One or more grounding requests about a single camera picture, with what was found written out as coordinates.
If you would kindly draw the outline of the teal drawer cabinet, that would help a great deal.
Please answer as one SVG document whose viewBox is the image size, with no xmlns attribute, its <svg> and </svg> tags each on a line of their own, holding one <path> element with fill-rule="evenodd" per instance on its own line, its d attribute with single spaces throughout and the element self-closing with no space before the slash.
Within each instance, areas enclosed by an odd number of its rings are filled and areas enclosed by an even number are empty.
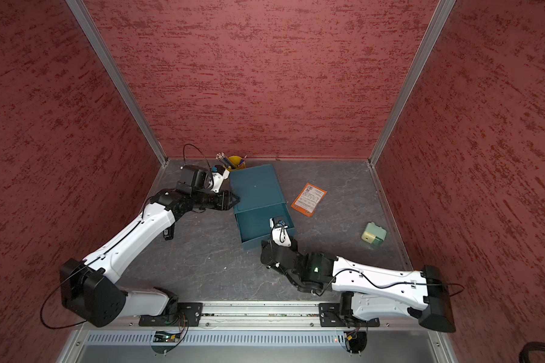
<svg viewBox="0 0 545 363">
<path fill-rule="evenodd" d="M 241 211 L 275 204 L 287 205 L 276 171 L 271 164 L 231 172 L 230 186 L 232 192 L 240 197 L 237 205 Z"/>
</svg>

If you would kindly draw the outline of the teal drawer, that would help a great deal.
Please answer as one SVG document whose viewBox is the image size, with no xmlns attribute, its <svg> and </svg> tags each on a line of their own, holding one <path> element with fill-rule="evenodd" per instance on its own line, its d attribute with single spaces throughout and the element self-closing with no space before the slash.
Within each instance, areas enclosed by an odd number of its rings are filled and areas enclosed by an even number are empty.
<svg viewBox="0 0 545 363">
<path fill-rule="evenodd" d="M 241 211 L 234 207 L 234 214 L 239 228 L 243 250 L 260 248 L 262 240 L 267 240 L 271 233 L 269 220 L 280 217 L 288 227 L 290 237 L 295 237 L 296 229 L 286 204 L 275 204 L 252 210 Z"/>
</svg>

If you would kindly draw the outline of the orange seed bag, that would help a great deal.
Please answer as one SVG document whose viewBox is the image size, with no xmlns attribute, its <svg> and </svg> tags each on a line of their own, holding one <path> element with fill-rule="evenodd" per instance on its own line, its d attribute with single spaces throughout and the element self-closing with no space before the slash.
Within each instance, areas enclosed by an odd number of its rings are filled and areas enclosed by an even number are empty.
<svg viewBox="0 0 545 363">
<path fill-rule="evenodd" d="M 326 195 L 326 191 L 316 187 L 315 185 L 307 183 L 301 193 L 291 204 L 291 208 L 307 217 L 312 217 L 317 206 Z"/>
</svg>

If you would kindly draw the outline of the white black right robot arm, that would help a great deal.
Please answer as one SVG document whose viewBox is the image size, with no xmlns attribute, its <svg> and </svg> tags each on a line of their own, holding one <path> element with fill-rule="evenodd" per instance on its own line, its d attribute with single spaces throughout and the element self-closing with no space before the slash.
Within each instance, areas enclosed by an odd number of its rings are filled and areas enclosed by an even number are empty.
<svg viewBox="0 0 545 363">
<path fill-rule="evenodd" d="M 435 266 L 419 271 L 382 269 L 328 253 L 301 254 L 271 240 L 262 241 L 260 261 L 300 292 L 340 293 L 338 316 L 346 325 L 401 316 L 414 318 L 431 331 L 457 330 L 450 285 Z"/>
</svg>

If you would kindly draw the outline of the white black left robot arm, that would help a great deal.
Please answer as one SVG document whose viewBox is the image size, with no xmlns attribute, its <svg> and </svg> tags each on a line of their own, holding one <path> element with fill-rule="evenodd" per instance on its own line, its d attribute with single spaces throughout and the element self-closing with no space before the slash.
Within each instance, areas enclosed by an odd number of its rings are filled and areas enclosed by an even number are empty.
<svg viewBox="0 0 545 363">
<path fill-rule="evenodd" d="M 150 317 L 163 325 L 179 322 L 178 297 L 163 288 L 133 290 L 118 281 L 135 258 L 157 236 L 173 238 L 175 224 L 186 213 L 231 210 L 240 198 L 231 191 L 164 189 L 152 196 L 126 228 L 82 260 L 70 259 L 60 269 L 61 304 L 97 328 L 127 316 Z"/>
</svg>

